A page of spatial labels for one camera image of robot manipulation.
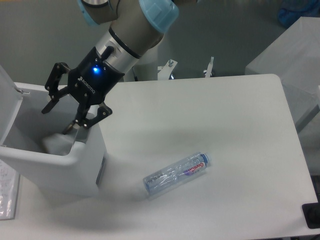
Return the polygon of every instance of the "white table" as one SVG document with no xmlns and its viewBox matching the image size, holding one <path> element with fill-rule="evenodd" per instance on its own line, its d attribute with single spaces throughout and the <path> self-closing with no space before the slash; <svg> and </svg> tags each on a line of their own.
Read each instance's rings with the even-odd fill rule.
<svg viewBox="0 0 320 240">
<path fill-rule="evenodd" d="M 245 240 L 320 233 L 317 201 L 279 78 L 235 76 L 119 83 L 100 125 L 109 151 L 99 198 L 39 190 L 22 178 L 1 239 Z M 153 200 L 142 178 L 194 152 L 206 173 Z"/>
</svg>

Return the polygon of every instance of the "white box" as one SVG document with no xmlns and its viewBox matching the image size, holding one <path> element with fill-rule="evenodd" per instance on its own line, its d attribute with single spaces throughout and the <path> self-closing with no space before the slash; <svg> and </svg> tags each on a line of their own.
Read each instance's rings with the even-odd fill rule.
<svg viewBox="0 0 320 240">
<path fill-rule="evenodd" d="M 245 74 L 278 75 L 297 123 L 318 104 L 319 66 L 320 18 L 300 17 L 246 66 Z M 299 133 L 299 139 L 310 173 L 320 175 L 320 114 Z"/>
<path fill-rule="evenodd" d="M 99 125 L 78 130 L 69 154 L 45 153 L 42 139 L 61 133 L 78 107 L 67 95 L 50 113 L 42 114 L 47 96 L 43 86 L 14 84 L 0 66 L 0 159 L 41 188 L 97 195 L 107 156 Z"/>
</svg>

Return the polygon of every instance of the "white bin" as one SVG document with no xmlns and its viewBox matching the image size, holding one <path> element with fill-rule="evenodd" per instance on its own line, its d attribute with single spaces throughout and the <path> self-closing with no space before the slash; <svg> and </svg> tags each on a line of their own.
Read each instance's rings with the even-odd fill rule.
<svg viewBox="0 0 320 240">
<path fill-rule="evenodd" d="M 101 129 L 96 124 L 78 130 L 65 156 L 45 153 L 42 139 L 61 133 L 78 107 L 67 95 L 50 113 L 42 114 L 47 96 L 43 86 L 15 84 L 0 66 L 0 160 L 41 188 L 96 196 L 107 156 Z"/>
</svg>

